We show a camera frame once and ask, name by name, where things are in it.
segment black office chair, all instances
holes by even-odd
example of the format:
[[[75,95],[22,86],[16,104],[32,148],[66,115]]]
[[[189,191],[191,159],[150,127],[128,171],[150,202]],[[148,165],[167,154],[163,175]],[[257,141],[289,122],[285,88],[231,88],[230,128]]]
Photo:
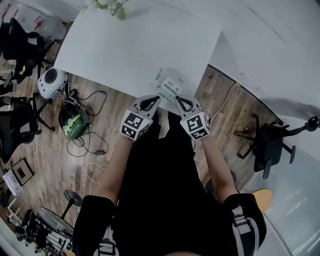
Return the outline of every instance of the black office chair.
[[[294,129],[287,130],[289,125],[286,126],[276,126],[275,122],[270,124],[265,123],[260,128],[259,117],[255,114],[252,117],[256,118],[256,128],[255,137],[249,137],[238,133],[237,131],[234,135],[244,138],[250,142],[249,150],[244,154],[238,153],[237,156],[241,159],[245,159],[251,152],[255,155],[254,161],[254,171],[263,172],[263,179],[266,180],[269,177],[271,166],[279,163],[282,153],[282,148],[291,154],[290,164],[294,162],[296,146],[292,148],[284,144],[284,137],[294,136],[301,133],[304,130],[309,132],[314,132],[318,127],[320,127],[320,122],[317,116],[314,116],[305,123],[304,126]]]
[[[52,99],[46,100],[37,110],[37,96],[39,96],[39,93],[34,93],[32,98],[0,97],[0,107],[13,106],[13,110],[0,111],[0,158],[4,164],[9,161],[20,144],[32,142],[35,135],[41,133],[41,130],[38,130],[38,122],[51,131],[55,131],[54,127],[47,125],[40,117],[41,111],[47,104],[52,103]]]
[[[36,39],[36,44],[29,42]],[[37,32],[27,33],[15,18],[9,23],[1,23],[0,27],[0,53],[5,60],[16,60],[14,75],[11,80],[20,84],[26,77],[30,77],[37,66],[38,78],[41,76],[42,63],[53,63],[45,59],[49,49],[58,40],[46,47],[44,38]]]

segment white table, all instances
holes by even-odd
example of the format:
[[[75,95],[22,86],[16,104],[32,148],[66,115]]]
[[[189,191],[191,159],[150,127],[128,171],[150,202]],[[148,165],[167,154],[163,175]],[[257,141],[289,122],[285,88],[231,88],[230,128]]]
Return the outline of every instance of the white table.
[[[178,70],[194,95],[221,33],[220,28],[153,0],[125,4],[127,19],[81,12],[68,32],[55,67],[134,97],[156,94],[150,85],[161,68]],[[177,113],[163,99],[160,107]]]

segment person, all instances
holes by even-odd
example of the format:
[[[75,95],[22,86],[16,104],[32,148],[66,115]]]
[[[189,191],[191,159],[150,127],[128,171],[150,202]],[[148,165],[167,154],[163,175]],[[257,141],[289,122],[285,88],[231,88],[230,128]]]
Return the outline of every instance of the person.
[[[239,206],[256,222],[262,244],[266,224],[255,197],[237,191],[210,135],[201,143],[216,199],[205,191],[180,120],[169,112],[169,131],[161,139],[158,114],[137,141],[121,135],[95,195],[83,199],[75,255],[238,255],[232,210]]]

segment framed picture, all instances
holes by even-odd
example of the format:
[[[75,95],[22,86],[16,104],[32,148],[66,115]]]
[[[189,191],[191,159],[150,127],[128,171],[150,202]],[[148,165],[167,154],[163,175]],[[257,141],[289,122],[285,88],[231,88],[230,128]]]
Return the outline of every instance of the framed picture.
[[[25,158],[21,159],[12,166],[12,172],[21,186],[26,184],[26,182],[30,180],[33,175],[35,175]]]

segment wooden floor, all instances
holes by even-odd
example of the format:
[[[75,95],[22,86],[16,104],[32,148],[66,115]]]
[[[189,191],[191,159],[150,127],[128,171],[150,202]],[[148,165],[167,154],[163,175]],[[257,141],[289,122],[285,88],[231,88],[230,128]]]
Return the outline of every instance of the wooden floor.
[[[0,71],[12,69],[3,59],[0,59],[0,67]],[[45,122],[56,128],[55,132],[51,132],[40,125],[42,130],[41,135],[35,137],[34,143],[26,145],[27,148],[30,146],[32,150],[35,150],[35,145],[39,143],[43,151],[41,152],[41,148],[38,145],[36,152],[39,150],[39,154],[35,155],[31,150],[26,150],[24,145],[20,145],[12,156],[14,164],[19,159],[26,158],[30,167],[35,172],[35,176],[23,186],[23,195],[18,200],[25,210],[31,208],[37,212],[38,208],[43,206],[61,216],[68,204],[55,174],[43,161],[41,154],[43,154],[44,159],[55,171],[63,189],[73,190],[81,197],[94,194],[97,184],[90,181],[87,177],[85,165],[89,162],[97,162],[108,169],[110,156],[120,137],[119,127],[121,120],[126,109],[135,100],[132,96],[79,76],[72,75],[71,80],[72,87],[79,90],[81,98],[86,98],[97,90],[107,92],[107,100],[101,113],[95,118],[94,124],[90,127],[90,131],[96,132],[107,141],[108,152],[102,156],[90,153],[84,157],[69,155],[66,149],[68,140],[58,123],[58,115],[63,97],[55,99],[53,104],[48,105],[41,113],[41,117]],[[234,83],[230,79],[208,67],[196,92],[196,98],[209,112],[211,117],[213,117],[221,108],[233,85]],[[26,78],[23,83],[15,85],[14,91],[10,95],[15,97],[31,97],[32,91],[36,91],[37,88],[37,71],[35,70],[31,77]],[[95,94],[89,100],[84,101],[84,103],[89,104],[97,111],[103,102],[103,98],[103,95]],[[248,134],[254,135],[255,120],[252,118],[252,113],[260,116],[261,124],[279,121],[274,114],[243,88],[236,86],[232,90],[223,110],[211,123],[212,135],[216,138],[228,166],[237,175],[236,185],[238,188],[242,188],[253,174],[254,157],[249,155],[247,159],[241,160],[236,156],[239,150],[242,152],[246,151],[249,143],[234,136],[234,131],[242,131],[248,128]],[[159,110],[160,123],[162,125],[161,137],[168,130],[167,116],[167,111]],[[91,151],[106,150],[104,143],[95,137],[95,135],[91,136],[90,149]],[[69,151],[74,155],[82,155],[85,152],[83,149],[74,146],[72,141],[69,144]],[[205,184],[209,180],[209,173],[205,154],[199,142],[195,145],[195,152],[194,160],[197,165],[198,174],[202,183]],[[2,163],[2,167],[8,168],[9,165]],[[94,164],[88,166],[88,174],[95,181],[99,180],[102,172],[103,170]],[[66,221],[74,225],[78,213],[79,209],[71,207],[65,217]]]

